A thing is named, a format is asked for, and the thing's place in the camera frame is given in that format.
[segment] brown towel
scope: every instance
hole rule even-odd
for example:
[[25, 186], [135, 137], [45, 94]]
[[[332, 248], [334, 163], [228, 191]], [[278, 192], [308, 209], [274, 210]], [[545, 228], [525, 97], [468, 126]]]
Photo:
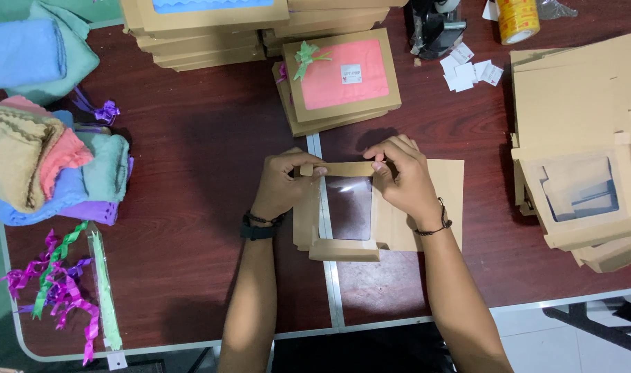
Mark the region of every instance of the brown towel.
[[58, 119], [0, 106], [0, 199], [19, 212], [44, 205], [39, 169], [64, 131]]

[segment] black watch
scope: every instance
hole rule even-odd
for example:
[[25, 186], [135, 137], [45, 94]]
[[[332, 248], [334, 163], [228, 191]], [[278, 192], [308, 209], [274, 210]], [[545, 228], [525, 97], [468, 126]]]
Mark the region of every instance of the black watch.
[[255, 240], [265, 240], [267, 238], [272, 238], [276, 235], [277, 228], [281, 225], [283, 221], [283, 215], [279, 216], [276, 219], [271, 221], [272, 226], [268, 227], [260, 227], [260, 226], [252, 226], [251, 220], [255, 220], [262, 223], [269, 223], [269, 221], [257, 218], [251, 215], [251, 211], [244, 214], [242, 217], [242, 226], [240, 228], [240, 237], [248, 238], [251, 241]]

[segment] green towel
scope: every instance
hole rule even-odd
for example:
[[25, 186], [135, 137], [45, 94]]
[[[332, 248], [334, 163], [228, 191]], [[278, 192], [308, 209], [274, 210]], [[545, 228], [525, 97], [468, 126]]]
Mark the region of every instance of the green towel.
[[85, 42], [90, 27], [66, 9], [35, 1], [29, 8], [28, 19], [50, 17], [62, 33], [67, 55], [67, 75], [64, 79], [39, 84], [26, 84], [5, 89], [9, 97], [21, 95], [40, 106], [46, 106], [66, 96], [99, 65], [99, 57]]
[[126, 193], [129, 143], [120, 135], [76, 132], [95, 158], [83, 166], [87, 200], [120, 202]]

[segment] dark wood tabletop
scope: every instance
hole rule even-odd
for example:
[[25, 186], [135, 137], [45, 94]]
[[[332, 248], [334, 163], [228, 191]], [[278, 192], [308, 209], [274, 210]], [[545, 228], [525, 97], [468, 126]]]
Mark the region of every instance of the dark wood tabletop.
[[[509, 51], [573, 47], [631, 32], [631, 0], [567, 4], [579, 11], [577, 18], [542, 21], [535, 37], [504, 47], [497, 24], [481, 18], [483, 1], [463, 2], [473, 61], [492, 59], [505, 73], [498, 87], [481, 82], [460, 93], [447, 89], [437, 61], [413, 65], [403, 11], [393, 9], [383, 26], [403, 106], [320, 134], [327, 161], [361, 160], [364, 148], [396, 133], [415, 139], [428, 157], [465, 160], [463, 254], [490, 307], [631, 288], [631, 266], [612, 274], [578, 268], [570, 254], [546, 246], [536, 218], [513, 207]], [[115, 131], [130, 140], [135, 157], [118, 222], [99, 225], [123, 347], [217, 340], [243, 243], [238, 226], [263, 158], [293, 146], [306, 149], [305, 139], [290, 135], [270, 71], [276, 59], [177, 73], [153, 64], [121, 29], [91, 32], [87, 41], [101, 63], [82, 87], [95, 105], [113, 99], [121, 108]], [[51, 228], [62, 236], [77, 223], [55, 217], [6, 227], [12, 268], [44, 249]], [[296, 250], [291, 226], [288, 216], [276, 240], [276, 331], [331, 328], [323, 264]], [[81, 236], [68, 260], [87, 252]], [[379, 263], [338, 263], [345, 324], [430, 315], [421, 262], [420, 254], [383, 251]], [[92, 292], [87, 271], [83, 281]], [[32, 284], [21, 292], [20, 305], [34, 302]], [[46, 311], [40, 321], [29, 314], [20, 319], [34, 354], [83, 353], [84, 313], [75, 311], [64, 331], [54, 330]], [[104, 350], [101, 336], [95, 350]]]

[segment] black string bracelet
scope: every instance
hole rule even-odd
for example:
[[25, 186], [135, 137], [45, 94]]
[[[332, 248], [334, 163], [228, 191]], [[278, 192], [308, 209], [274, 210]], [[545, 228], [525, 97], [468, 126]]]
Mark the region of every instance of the black string bracelet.
[[263, 218], [259, 218], [258, 216], [253, 216], [251, 214], [251, 210], [247, 211], [245, 216], [249, 219], [249, 220], [253, 220], [254, 222], [259, 222], [259, 223], [272, 223], [273, 226], [281, 226], [281, 224], [283, 223], [283, 218], [284, 216], [286, 216], [285, 214], [281, 214], [277, 217], [275, 217], [274, 219], [271, 220], [265, 220]]
[[451, 228], [452, 226], [452, 221], [451, 220], [444, 220], [444, 212], [445, 212], [445, 208], [444, 208], [444, 201], [442, 200], [442, 198], [438, 197], [437, 200], [440, 201], [440, 204], [442, 205], [442, 216], [440, 216], [440, 220], [442, 220], [442, 228], [438, 229], [438, 230], [427, 230], [427, 231], [423, 231], [423, 230], [419, 230], [419, 229], [415, 229], [414, 233], [418, 234], [420, 236], [430, 236], [432, 234], [438, 233], [439, 231], [443, 230], [443, 229], [448, 229]]

